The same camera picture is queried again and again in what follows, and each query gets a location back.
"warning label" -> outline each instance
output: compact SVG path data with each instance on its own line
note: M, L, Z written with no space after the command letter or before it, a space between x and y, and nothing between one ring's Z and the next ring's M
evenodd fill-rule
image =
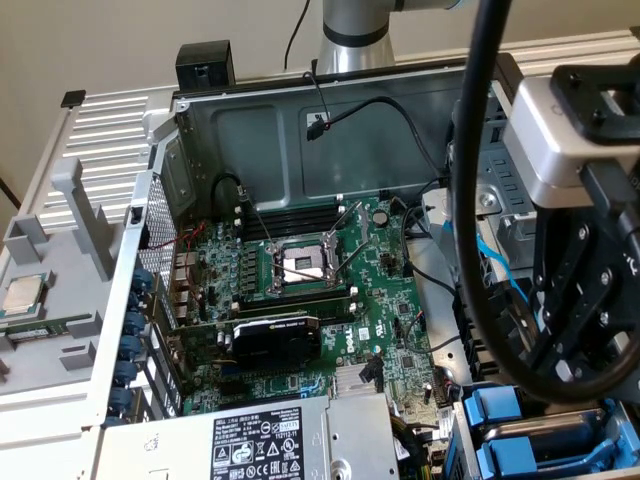
M300 408L214 420L211 480L303 478Z

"chip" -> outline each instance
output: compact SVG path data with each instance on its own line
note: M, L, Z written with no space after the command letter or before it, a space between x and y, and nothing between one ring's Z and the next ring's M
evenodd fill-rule
M402 357L402 368L413 368L413 357Z

